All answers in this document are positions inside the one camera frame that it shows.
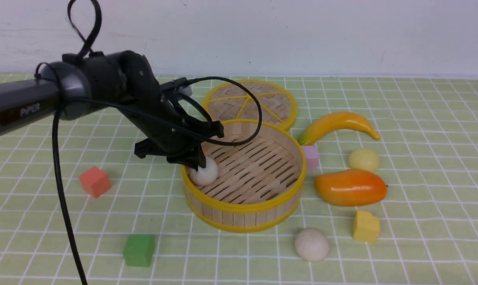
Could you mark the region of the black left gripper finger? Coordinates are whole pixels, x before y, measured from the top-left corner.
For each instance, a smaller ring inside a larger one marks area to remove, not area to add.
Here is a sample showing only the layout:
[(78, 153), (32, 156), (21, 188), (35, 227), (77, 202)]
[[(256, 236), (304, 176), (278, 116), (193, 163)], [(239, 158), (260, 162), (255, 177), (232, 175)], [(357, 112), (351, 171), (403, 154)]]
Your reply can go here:
[(199, 168), (206, 168), (206, 165), (206, 156), (201, 146), (194, 146), (184, 154), (184, 166), (198, 170)]

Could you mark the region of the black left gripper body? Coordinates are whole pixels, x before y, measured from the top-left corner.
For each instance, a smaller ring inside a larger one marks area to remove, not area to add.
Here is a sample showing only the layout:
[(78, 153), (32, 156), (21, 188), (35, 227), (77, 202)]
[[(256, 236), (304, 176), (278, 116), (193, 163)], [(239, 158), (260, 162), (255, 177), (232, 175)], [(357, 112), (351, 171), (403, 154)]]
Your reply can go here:
[(224, 128), (205, 113), (205, 121), (190, 115), (180, 105), (186, 101), (197, 110), (203, 108), (191, 97), (183, 94), (164, 95), (145, 56), (132, 51), (120, 54), (120, 67), (127, 80), (127, 90), (132, 96), (130, 107), (134, 112), (125, 116), (137, 126), (147, 139), (135, 146), (135, 154), (165, 156), (172, 164), (184, 165), (184, 154), (205, 139), (224, 137)]

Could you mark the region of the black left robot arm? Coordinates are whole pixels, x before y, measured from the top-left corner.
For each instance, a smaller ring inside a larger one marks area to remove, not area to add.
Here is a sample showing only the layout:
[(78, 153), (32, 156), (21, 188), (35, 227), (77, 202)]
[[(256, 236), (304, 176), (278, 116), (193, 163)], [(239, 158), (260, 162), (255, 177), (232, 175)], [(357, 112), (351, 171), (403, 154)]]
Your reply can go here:
[(224, 137), (224, 128), (208, 115), (205, 121), (188, 115), (180, 100), (192, 102), (187, 79), (158, 83), (147, 58), (133, 51), (51, 63), (34, 79), (0, 83), (0, 136), (54, 114), (62, 104), (61, 119), (68, 121), (111, 107), (146, 136), (135, 144), (137, 157), (203, 168), (201, 144)]

